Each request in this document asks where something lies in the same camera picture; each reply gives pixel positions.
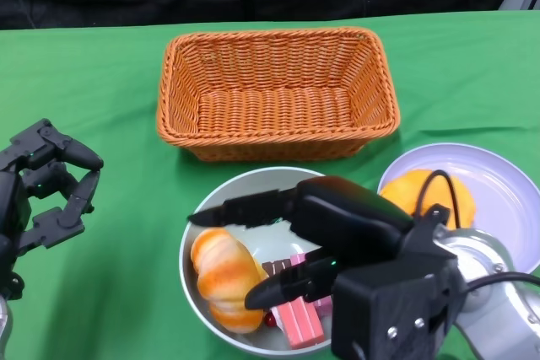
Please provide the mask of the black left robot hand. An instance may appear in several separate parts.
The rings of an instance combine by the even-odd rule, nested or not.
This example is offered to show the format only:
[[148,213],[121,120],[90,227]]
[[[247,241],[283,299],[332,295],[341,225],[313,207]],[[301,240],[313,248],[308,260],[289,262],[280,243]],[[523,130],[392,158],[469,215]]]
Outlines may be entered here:
[[104,162],[47,119],[10,139],[1,151],[1,297],[18,300],[18,257],[51,248],[84,231]]

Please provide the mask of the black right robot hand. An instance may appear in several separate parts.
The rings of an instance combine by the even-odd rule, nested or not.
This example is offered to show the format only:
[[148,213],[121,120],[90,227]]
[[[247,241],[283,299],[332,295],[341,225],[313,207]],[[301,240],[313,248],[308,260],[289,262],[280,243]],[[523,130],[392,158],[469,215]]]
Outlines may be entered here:
[[316,244],[304,261],[252,288],[245,298],[247,309],[326,297],[340,272],[394,259],[413,226],[412,217],[395,204],[337,176],[229,199],[188,220],[204,228],[256,228],[287,221],[293,234]]

